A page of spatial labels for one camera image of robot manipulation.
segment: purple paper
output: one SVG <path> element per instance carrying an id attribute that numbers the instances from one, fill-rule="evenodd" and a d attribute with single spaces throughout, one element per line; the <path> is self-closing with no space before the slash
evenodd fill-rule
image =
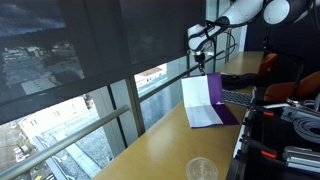
<path id="1" fill-rule="evenodd" d="M 221 74 L 212 73 L 208 76 L 208 87 L 210 94 L 210 103 L 213 109 L 220 117 L 223 125 L 238 125 L 239 122 L 224 104 L 217 105 L 217 102 L 223 103 L 223 92 L 221 83 Z"/>
<path id="2" fill-rule="evenodd" d="M 228 107 L 224 104 L 220 105 L 212 105 L 213 109 L 216 111 L 218 116 L 220 117 L 223 125 L 238 125 L 239 122 L 228 109 Z"/>
<path id="3" fill-rule="evenodd" d="M 221 74 L 220 73 L 212 73 L 208 74 L 208 86 L 209 86 L 209 94 L 210 94 L 210 102 L 211 104 L 217 104 L 217 102 L 223 102 L 223 94 L 222 94 L 222 83 L 221 83 Z"/>

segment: purple folder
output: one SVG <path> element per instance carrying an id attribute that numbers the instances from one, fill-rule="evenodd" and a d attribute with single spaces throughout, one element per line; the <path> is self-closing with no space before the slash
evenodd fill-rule
<path id="1" fill-rule="evenodd" d="M 190 127 L 239 124 L 223 104 L 220 73 L 184 78 L 182 89 Z"/>

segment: roller shade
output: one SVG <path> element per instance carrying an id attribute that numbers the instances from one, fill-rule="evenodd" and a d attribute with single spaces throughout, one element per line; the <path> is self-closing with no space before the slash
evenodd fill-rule
<path id="1" fill-rule="evenodd" d="M 187 29 L 205 20 L 204 0 L 3 1 L 0 8 L 0 124 L 184 56 Z"/>

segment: clear plastic cup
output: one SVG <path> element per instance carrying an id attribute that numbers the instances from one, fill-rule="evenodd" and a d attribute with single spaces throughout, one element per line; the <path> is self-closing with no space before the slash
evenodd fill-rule
<path id="1" fill-rule="evenodd" d="M 187 165 L 187 176 L 189 180 L 217 180 L 218 169 L 209 160 L 203 157 L 196 157 Z"/>

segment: orange chair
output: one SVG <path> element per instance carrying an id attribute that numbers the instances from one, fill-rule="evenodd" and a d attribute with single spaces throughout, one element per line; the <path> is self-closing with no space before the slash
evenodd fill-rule
<path id="1" fill-rule="evenodd" d="M 320 89 L 320 71 L 300 80 L 294 95 L 295 88 L 295 82 L 272 84 L 265 91 L 264 101 L 272 103 L 284 102 L 287 98 L 293 96 L 294 100 L 305 100 Z"/>
<path id="2" fill-rule="evenodd" d="M 261 64 L 258 70 L 258 76 L 260 78 L 266 77 L 270 67 L 273 65 L 276 59 L 278 59 L 278 54 L 276 53 L 269 53 L 262 58 Z"/>

